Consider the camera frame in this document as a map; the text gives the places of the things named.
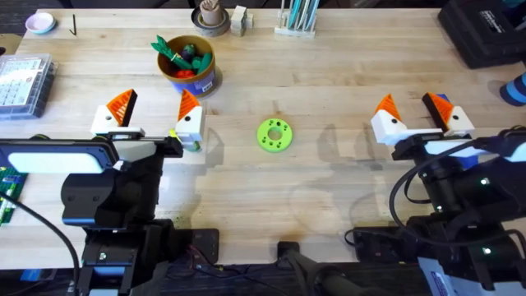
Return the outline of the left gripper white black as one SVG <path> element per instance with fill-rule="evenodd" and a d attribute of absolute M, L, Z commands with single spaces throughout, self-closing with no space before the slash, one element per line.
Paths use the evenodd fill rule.
<path fill-rule="evenodd" d="M 96 136 L 141 136 L 140 127 L 129 126 L 136 99 L 137 93 L 130 89 L 107 104 L 99 105 L 90 132 Z M 159 199 L 164 159 L 182 157 L 181 142 L 202 141 L 203 120 L 204 109 L 200 101 L 183 89 L 175 126 L 180 140 L 166 136 L 153 141 L 152 155 L 126 161 L 121 170 L 68 175 L 61 190 L 62 222 L 85 229 L 125 229 L 129 224 L 152 220 Z"/>

